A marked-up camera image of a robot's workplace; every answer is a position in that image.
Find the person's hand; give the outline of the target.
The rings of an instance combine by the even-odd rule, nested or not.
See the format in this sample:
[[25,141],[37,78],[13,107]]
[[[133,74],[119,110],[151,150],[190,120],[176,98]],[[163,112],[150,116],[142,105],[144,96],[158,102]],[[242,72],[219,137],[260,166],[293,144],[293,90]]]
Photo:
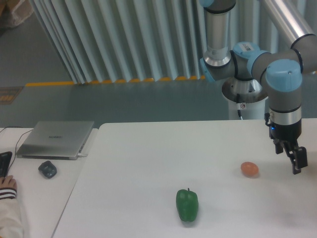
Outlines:
[[17,182],[12,175],[0,178],[0,189],[17,190]]

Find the white sleeved forearm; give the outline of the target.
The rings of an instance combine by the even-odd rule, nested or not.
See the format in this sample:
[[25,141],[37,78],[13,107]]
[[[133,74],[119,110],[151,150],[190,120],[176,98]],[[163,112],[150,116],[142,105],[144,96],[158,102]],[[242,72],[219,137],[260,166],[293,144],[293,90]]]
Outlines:
[[14,188],[0,189],[0,237],[22,238],[24,236],[20,206]]

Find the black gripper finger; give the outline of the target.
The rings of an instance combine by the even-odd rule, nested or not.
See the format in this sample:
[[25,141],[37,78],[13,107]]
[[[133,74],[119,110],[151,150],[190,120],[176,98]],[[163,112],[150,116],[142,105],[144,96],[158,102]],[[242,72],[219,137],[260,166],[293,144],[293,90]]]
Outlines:
[[307,160],[307,150],[305,147],[301,146],[296,148],[293,152],[293,162],[292,162],[292,170],[293,174],[299,174],[301,169],[308,166]]
[[284,148],[284,150],[285,150],[287,157],[290,159],[292,165],[295,165],[295,156],[293,154],[293,151],[286,148],[286,147]]

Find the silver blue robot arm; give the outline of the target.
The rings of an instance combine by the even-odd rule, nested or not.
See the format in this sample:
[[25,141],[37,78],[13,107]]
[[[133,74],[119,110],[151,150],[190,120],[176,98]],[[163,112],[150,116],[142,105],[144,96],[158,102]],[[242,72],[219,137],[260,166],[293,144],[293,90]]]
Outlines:
[[290,0],[263,0],[261,5],[282,35],[288,50],[270,53],[250,42],[229,49],[230,12],[233,0],[203,0],[207,50],[201,67],[208,81],[234,78],[256,81],[269,110],[264,115],[276,154],[285,152],[293,174],[308,165],[307,151],[298,145],[302,132],[302,80],[317,69],[317,37]]

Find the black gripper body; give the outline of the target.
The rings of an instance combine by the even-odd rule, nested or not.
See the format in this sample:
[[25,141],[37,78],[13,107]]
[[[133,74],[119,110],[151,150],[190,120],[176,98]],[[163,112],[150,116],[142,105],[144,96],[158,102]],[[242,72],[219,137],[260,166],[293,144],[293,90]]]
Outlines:
[[276,154],[285,151],[287,154],[296,153],[299,150],[297,139],[302,133],[302,120],[294,124],[281,125],[271,120],[269,126],[269,137],[273,140]]

